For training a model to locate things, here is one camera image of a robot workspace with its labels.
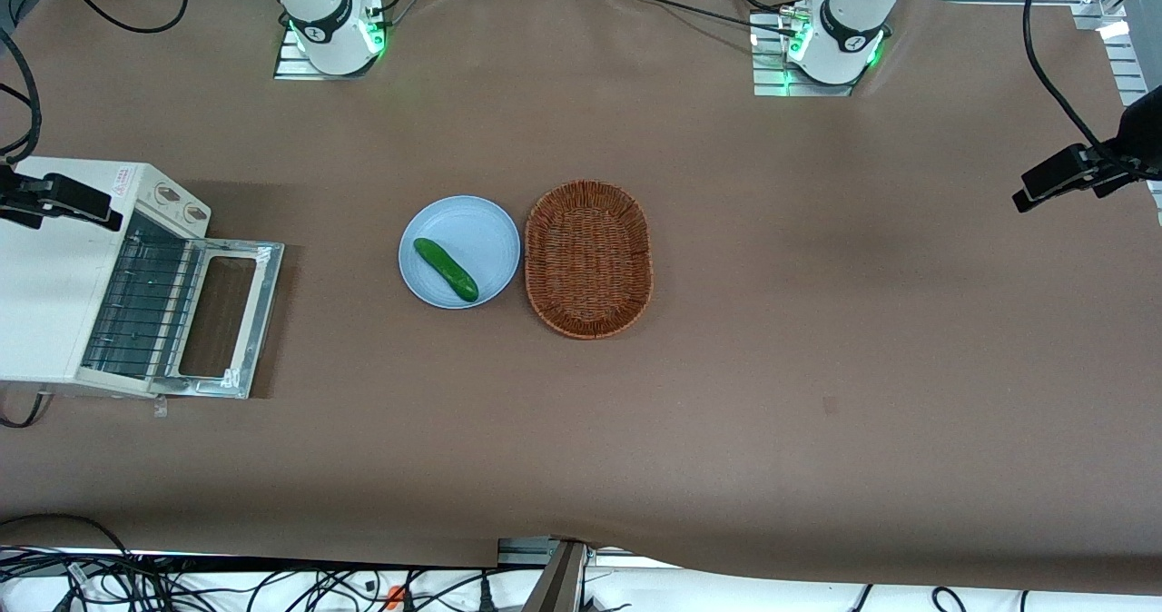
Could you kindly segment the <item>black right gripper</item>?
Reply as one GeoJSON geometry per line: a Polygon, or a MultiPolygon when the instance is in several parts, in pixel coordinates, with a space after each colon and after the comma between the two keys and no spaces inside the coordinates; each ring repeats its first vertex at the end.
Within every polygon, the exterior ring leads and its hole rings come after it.
{"type": "Polygon", "coordinates": [[[1,218],[40,230],[44,219],[41,182],[41,179],[17,173],[10,165],[1,165],[1,218]]]}

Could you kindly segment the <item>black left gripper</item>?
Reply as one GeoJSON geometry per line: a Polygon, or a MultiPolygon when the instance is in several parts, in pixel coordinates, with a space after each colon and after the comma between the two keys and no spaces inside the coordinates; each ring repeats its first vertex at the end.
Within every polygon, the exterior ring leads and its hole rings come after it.
{"type": "Polygon", "coordinates": [[[1116,136],[1097,144],[1095,152],[1098,154],[1098,182],[1091,190],[1097,199],[1109,197],[1129,183],[1159,182],[1161,87],[1126,107],[1116,136]]]}

